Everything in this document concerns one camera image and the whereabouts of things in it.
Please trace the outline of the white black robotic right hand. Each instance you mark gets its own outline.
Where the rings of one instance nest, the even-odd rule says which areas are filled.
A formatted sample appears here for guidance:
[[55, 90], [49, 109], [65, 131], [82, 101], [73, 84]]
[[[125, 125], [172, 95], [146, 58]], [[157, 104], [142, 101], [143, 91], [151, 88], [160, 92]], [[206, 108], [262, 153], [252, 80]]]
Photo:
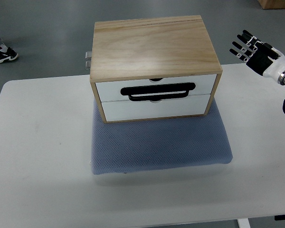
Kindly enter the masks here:
[[243, 30], [241, 35], [237, 35], [237, 38], [244, 45], [233, 41], [232, 45], [237, 50], [231, 48], [229, 51], [260, 76], [272, 78], [284, 86], [285, 55], [247, 30]]

